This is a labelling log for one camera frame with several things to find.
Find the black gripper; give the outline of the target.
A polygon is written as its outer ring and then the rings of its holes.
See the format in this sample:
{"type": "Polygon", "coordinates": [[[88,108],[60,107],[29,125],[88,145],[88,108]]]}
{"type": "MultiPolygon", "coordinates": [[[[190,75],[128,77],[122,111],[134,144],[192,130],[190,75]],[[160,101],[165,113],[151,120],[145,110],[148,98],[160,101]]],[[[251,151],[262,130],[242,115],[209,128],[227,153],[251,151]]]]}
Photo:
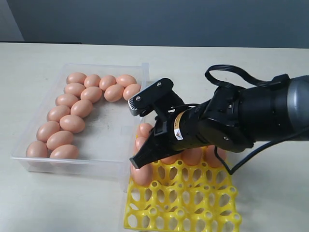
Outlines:
{"type": "Polygon", "coordinates": [[[142,145],[136,155],[129,160],[140,169],[146,164],[158,161],[180,153],[193,147],[193,137],[189,135],[192,126],[188,125],[189,108],[178,108],[174,112],[167,112],[167,117],[155,117],[155,126],[149,138],[142,145]]]}

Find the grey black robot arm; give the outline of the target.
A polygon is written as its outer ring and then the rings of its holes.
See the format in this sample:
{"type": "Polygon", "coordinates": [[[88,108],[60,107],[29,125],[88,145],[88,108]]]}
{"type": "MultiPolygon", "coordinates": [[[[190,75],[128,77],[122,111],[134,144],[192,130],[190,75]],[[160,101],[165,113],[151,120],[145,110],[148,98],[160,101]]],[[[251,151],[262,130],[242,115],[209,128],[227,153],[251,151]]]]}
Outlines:
{"type": "Polygon", "coordinates": [[[255,142],[309,139],[309,78],[273,78],[271,87],[219,87],[208,101],[188,105],[162,78],[133,96],[133,115],[156,112],[155,126],[130,158],[139,169],[185,149],[214,145],[242,152],[255,142]]]}

